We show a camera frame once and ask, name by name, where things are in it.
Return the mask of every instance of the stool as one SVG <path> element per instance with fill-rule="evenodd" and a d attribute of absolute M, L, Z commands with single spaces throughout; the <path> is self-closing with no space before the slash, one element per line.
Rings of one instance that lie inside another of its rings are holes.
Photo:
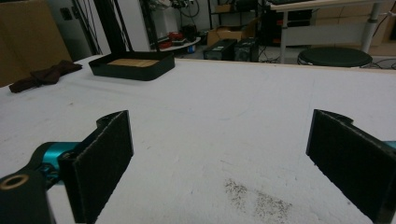
<path fill-rule="evenodd" d="M 297 63 L 330 67 L 365 67 L 373 58 L 358 49 L 317 48 L 302 51 Z"/>

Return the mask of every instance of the white foam surface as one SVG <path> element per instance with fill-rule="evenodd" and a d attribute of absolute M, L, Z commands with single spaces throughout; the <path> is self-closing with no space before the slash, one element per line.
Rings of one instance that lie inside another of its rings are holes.
<path fill-rule="evenodd" d="M 142 82 L 94 76 L 95 58 L 53 86 L 0 89 L 0 176 L 129 110 L 135 154 L 97 223 L 372 223 L 305 149 L 316 108 L 396 139 L 395 73 L 176 60 Z M 64 187 L 49 199 L 73 223 Z"/>

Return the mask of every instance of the brown tray bottom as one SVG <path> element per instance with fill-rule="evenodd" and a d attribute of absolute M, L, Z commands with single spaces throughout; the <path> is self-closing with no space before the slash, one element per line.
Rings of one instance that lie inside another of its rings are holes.
<path fill-rule="evenodd" d="M 143 60 L 143 59 L 117 59 L 111 63 L 113 65 L 124 65 L 133 67 L 149 67 L 157 63 L 158 60 Z"/>

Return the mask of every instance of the table leg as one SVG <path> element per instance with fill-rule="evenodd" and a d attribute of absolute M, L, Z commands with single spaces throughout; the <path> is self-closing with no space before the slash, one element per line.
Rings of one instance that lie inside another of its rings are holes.
<path fill-rule="evenodd" d="M 361 50 L 366 53 L 369 51 L 371 42 L 373 40 L 373 34 L 378 22 L 380 8 L 381 3 L 374 3 L 370 19 L 367 21 L 363 36 L 361 37 Z"/>
<path fill-rule="evenodd" d="M 282 36 L 280 38 L 280 63 L 285 63 L 286 38 L 288 36 L 289 12 L 283 13 Z"/>

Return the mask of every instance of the black tray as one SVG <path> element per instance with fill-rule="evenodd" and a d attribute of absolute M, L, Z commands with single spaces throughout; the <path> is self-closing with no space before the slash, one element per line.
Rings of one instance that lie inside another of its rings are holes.
<path fill-rule="evenodd" d="M 139 67 L 133 65 L 109 64 L 118 59 L 155 60 L 153 65 Z M 105 57 L 90 62 L 95 76 L 118 77 L 141 81 L 151 81 L 162 76 L 175 67 L 175 57 L 172 52 L 122 52 L 111 53 Z"/>

